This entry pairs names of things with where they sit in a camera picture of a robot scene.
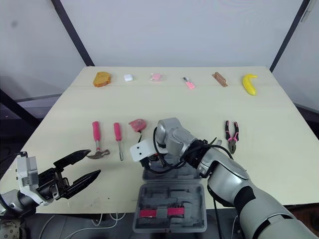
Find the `hammer head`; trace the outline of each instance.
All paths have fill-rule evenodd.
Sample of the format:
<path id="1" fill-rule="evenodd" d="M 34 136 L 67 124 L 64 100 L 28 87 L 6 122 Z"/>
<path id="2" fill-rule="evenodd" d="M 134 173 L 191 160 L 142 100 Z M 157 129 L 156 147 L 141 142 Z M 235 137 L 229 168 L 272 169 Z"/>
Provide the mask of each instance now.
<path id="1" fill-rule="evenodd" d="M 93 155 L 86 155 L 88 158 L 90 159 L 99 159 L 102 158 L 105 155 L 109 155 L 110 152 L 108 149 L 104 150 L 104 151 L 96 151 L 95 154 Z"/>

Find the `red object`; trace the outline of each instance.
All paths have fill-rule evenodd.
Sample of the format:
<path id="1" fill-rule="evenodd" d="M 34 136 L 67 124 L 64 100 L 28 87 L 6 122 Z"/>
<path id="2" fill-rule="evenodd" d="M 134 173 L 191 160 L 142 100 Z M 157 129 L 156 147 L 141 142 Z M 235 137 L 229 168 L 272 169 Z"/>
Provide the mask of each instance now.
<path id="1" fill-rule="evenodd" d="M 94 121 L 92 123 L 93 125 L 93 138 L 94 141 L 100 141 L 101 140 L 101 136 L 100 136 L 100 125 L 98 121 Z"/>
<path id="2" fill-rule="evenodd" d="M 167 216 L 184 215 L 184 207 L 168 208 Z M 143 209 L 140 210 L 139 218 L 156 218 L 156 210 Z"/>
<path id="3" fill-rule="evenodd" d="M 121 135 L 121 128 L 119 123 L 114 123 L 114 134 L 115 134 L 115 140 L 116 141 L 121 141 L 122 140 L 122 135 Z"/>
<path id="4" fill-rule="evenodd" d="M 167 215 L 168 216 L 184 215 L 184 207 L 182 207 L 182 208 L 168 208 Z"/>
<path id="5" fill-rule="evenodd" d="M 144 119 L 136 119 L 132 122 L 129 122 L 129 125 L 132 127 L 134 132 L 140 132 L 146 128 L 146 122 Z"/>
<path id="6" fill-rule="evenodd" d="M 140 210 L 140 218 L 156 218 L 156 210 Z"/>

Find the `black frame pole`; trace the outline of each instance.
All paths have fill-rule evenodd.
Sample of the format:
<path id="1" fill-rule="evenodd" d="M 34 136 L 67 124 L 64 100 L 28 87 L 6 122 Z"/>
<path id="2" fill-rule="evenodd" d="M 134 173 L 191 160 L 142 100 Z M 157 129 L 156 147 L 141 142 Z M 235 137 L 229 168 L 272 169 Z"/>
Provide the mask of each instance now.
<path id="1" fill-rule="evenodd" d="M 38 127 L 40 121 L 31 115 L 28 111 L 26 111 L 22 106 L 20 106 L 17 102 L 11 99 L 3 90 L 0 89 L 0 102 L 6 106 L 9 110 L 19 116 L 21 119 L 26 121 L 29 125 L 33 127 Z"/>
<path id="2" fill-rule="evenodd" d="M 76 49 L 78 50 L 80 56 L 82 57 L 86 66 L 95 66 L 89 53 L 85 49 L 78 33 L 76 32 L 68 14 L 66 13 L 62 3 L 60 0 L 51 0 L 56 13 L 58 14 L 62 24 L 65 27 L 65 30 L 68 32 L 73 44 L 75 45 Z"/>
<path id="3" fill-rule="evenodd" d="M 303 2 L 301 3 L 301 6 L 295 16 L 295 19 L 293 21 L 293 23 L 291 24 L 290 28 L 289 28 L 289 31 L 283 41 L 283 43 L 281 44 L 280 48 L 279 48 L 279 51 L 273 61 L 273 63 L 271 64 L 271 67 L 269 68 L 269 70 L 271 72 L 274 71 L 274 68 L 276 67 L 280 57 L 282 56 L 282 54 L 284 53 L 284 50 L 286 49 L 289 41 L 290 41 L 290 38 L 293 36 L 301 18 L 303 17 L 304 15 L 304 12 L 307 10 L 307 6 L 309 4 L 310 0 L 303 0 Z"/>

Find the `plastic toolbox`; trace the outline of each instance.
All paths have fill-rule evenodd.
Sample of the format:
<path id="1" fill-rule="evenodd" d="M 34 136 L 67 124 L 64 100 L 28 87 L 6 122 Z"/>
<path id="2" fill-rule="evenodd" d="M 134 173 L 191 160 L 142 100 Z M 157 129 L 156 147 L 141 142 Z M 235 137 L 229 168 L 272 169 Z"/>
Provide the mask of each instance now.
<path id="1" fill-rule="evenodd" d="M 176 157 L 165 156 L 168 163 Z M 152 162 L 151 169 L 163 170 Z M 133 231 L 136 233 L 201 233 L 207 228 L 204 187 L 196 169 L 186 164 L 166 174 L 143 172 Z"/>

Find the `beige tabletop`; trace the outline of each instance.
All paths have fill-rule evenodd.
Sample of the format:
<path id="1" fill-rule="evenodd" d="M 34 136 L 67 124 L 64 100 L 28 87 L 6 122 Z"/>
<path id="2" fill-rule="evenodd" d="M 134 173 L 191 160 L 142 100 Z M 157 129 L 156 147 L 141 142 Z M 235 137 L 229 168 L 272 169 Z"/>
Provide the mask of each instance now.
<path id="1" fill-rule="evenodd" d="M 97 72 L 112 74 L 111 84 L 95 88 Z M 218 71 L 228 83 L 223 88 L 212 78 Z M 162 73 L 163 81 L 149 80 L 151 73 Z M 257 95 L 249 95 L 241 84 L 243 75 L 253 79 Z M 123 76 L 134 80 L 125 82 Z M 188 89 L 182 77 L 196 85 Z M 109 156 L 100 160 L 85 158 L 65 168 L 62 175 L 72 183 L 82 175 L 101 169 L 98 178 L 69 200 L 60 199 L 40 213 L 134 212 L 143 169 L 133 162 L 129 149 L 139 134 L 128 125 L 142 118 L 147 121 L 143 138 L 151 137 L 158 120 L 177 117 L 200 139 L 225 140 L 226 120 L 239 124 L 239 142 L 234 159 L 247 169 L 254 184 L 284 205 L 319 201 L 319 141 L 298 110 L 265 67 L 85 67 L 52 107 L 23 150 L 36 156 L 38 171 L 53 167 L 56 160 L 80 149 L 95 150 L 92 122 L 100 121 L 101 147 Z M 123 131 L 124 161 L 120 161 L 113 123 Z M 1 192 L 17 188 L 16 161 L 1 180 Z M 205 187 L 206 208 L 213 200 Z"/>

